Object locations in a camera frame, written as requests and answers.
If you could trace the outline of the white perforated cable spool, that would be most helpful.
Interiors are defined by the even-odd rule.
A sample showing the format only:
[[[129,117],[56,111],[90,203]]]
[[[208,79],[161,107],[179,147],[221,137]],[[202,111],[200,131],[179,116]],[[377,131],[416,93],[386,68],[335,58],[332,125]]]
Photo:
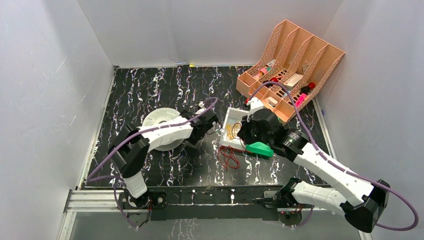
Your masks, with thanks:
[[[161,124],[167,121],[171,121],[175,118],[177,118],[180,115],[180,112],[176,109],[169,108],[169,107],[162,107],[155,109],[154,111],[150,112],[143,120],[141,126],[142,127],[149,127],[156,124]],[[168,144],[163,144],[161,146],[158,146],[155,148],[156,151],[171,151],[178,146],[182,144],[183,140],[176,140],[173,142],[170,142]]]

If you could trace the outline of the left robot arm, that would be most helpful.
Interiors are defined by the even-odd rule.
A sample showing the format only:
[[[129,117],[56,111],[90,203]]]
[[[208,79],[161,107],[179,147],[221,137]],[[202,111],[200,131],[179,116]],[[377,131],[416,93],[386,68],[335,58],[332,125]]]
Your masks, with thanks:
[[[137,208],[144,208],[150,200],[142,174],[147,154],[152,150],[173,150],[184,141],[196,145],[219,122],[217,115],[205,108],[195,113],[168,107],[166,111],[158,120],[152,120],[158,111],[151,112],[141,126],[126,125],[108,151],[129,192],[130,202]]]

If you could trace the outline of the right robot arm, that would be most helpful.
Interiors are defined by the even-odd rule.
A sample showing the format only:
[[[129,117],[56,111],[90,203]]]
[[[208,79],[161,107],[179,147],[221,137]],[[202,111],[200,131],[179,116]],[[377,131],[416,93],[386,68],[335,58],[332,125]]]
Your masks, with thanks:
[[[284,127],[267,108],[241,118],[237,136],[247,145],[262,143],[275,154],[302,166],[330,185],[329,188],[311,185],[292,177],[270,198],[288,207],[311,205],[343,216],[354,228],[371,233],[388,203],[389,187],[383,180],[375,184],[348,174],[344,166],[335,163],[320,148],[315,148],[302,132]]]

